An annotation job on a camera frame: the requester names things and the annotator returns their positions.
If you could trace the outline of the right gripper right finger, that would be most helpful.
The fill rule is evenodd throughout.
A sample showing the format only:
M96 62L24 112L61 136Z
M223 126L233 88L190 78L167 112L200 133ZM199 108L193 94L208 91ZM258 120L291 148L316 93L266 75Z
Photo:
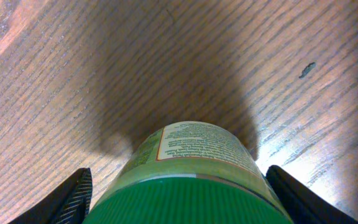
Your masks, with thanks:
M358 221L327 203L281 167L268 168L266 179L295 223L358 224Z

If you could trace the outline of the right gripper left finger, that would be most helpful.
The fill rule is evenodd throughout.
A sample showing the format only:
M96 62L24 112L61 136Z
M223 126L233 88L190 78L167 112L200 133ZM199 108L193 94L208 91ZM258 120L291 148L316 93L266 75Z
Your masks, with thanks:
M80 168L12 223L82 223L90 211L93 180L89 168Z

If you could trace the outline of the green lid jar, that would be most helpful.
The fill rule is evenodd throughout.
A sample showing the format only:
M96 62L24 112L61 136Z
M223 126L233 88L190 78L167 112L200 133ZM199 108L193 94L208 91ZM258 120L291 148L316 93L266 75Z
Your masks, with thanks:
M86 223L291 223L251 154L203 122L170 124L136 150Z

